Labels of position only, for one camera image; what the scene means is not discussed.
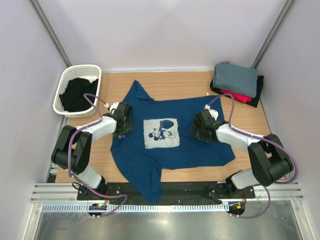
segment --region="plastic basket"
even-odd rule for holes
[[[95,113],[94,107],[90,107],[85,111],[69,112],[65,111],[64,106],[61,103],[60,94],[63,94],[67,88],[68,82],[75,78],[88,79],[91,83],[98,79],[98,85],[96,89],[96,96],[100,93],[100,83],[101,83],[101,68],[96,65],[76,65],[68,67],[63,71],[60,78],[58,88],[55,93],[53,101],[53,109],[57,114],[64,115],[67,118],[86,118],[90,117]],[[94,105],[98,106],[98,99],[94,100]]]

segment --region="printed graphic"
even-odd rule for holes
[[[146,149],[174,148],[180,145],[178,121],[175,118],[143,120]]]

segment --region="folded clothes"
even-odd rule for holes
[[[243,103],[251,102],[251,97],[249,96],[241,95],[241,94],[234,93],[224,89],[221,89],[221,92],[223,92],[224,94],[231,94],[235,100],[238,100],[240,102],[243,102]]]
[[[251,98],[257,95],[258,70],[236,64],[215,65],[213,87]]]
[[[211,90],[217,94],[223,94],[220,88],[213,87],[213,81],[214,80],[212,79],[212,81],[210,82]],[[260,95],[261,95],[263,86],[264,86],[264,76],[258,76],[258,80],[256,81],[256,96],[251,98],[251,101],[247,101],[245,104],[256,108],[260,100]]]

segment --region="metal base plate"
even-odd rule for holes
[[[162,197],[156,205],[212,205],[221,204],[223,199],[242,199],[243,192],[239,196],[231,197],[227,193],[226,184],[217,181],[196,181],[196,182],[162,182]],[[244,189],[247,199],[256,197],[252,186]],[[150,203],[128,182],[109,182],[107,193],[110,196],[127,194],[126,205],[150,205]],[[89,192],[85,187],[80,186],[77,200],[91,201],[104,200]],[[118,205],[121,198],[110,199],[110,204]]]

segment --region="wooden table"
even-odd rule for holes
[[[186,99],[213,95],[209,83],[213,72],[149,72],[149,73],[107,73],[102,75],[100,96],[109,104],[120,102],[129,91],[132,82],[138,80],[147,93],[155,100]],[[232,101],[221,98],[224,117],[227,120],[231,111]],[[107,110],[103,104],[99,109],[104,114]],[[98,114],[86,118],[72,118],[71,126],[81,126],[98,119]],[[232,124],[251,133],[267,135],[270,133],[268,124],[259,103],[252,107],[241,102],[235,103]],[[90,164],[106,182],[127,182],[118,170],[110,152],[112,135],[109,134],[94,142],[91,147]],[[235,160],[225,166],[195,167],[177,170],[162,170],[162,182],[191,181],[224,181],[231,174],[250,167],[249,156],[243,151],[233,148]],[[70,183],[68,171],[59,169],[56,182]]]

